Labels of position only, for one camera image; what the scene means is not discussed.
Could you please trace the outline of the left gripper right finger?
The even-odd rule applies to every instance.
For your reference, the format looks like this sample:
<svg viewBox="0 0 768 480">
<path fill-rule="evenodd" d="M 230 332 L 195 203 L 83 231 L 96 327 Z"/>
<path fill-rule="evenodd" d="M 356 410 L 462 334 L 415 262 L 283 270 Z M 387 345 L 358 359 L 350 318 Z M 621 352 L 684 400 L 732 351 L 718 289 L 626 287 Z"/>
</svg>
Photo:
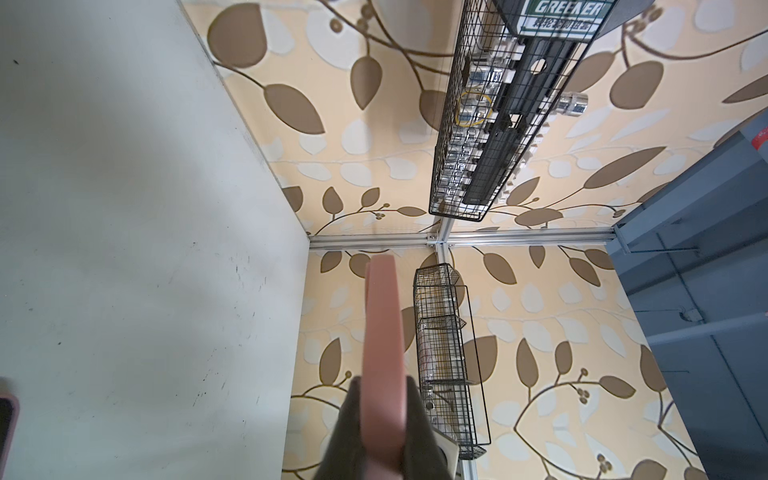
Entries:
<svg viewBox="0 0 768 480">
<path fill-rule="evenodd" d="M 405 480 L 449 480 L 446 460 L 435 439 L 416 381 L 406 377 L 406 437 L 401 462 Z"/>
</svg>

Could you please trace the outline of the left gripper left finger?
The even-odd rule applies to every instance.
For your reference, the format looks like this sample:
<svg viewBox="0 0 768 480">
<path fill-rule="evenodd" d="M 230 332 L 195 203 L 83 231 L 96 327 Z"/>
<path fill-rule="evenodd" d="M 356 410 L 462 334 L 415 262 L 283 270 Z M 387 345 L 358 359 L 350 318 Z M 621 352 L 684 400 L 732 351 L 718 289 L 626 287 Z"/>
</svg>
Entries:
<svg viewBox="0 0 768 480">
<path fill-rule="evenodd" d="M 353 377 L 315 480 L 363 478 L 366 453 L 360 430 L 360 377 Z"/>
</svg>

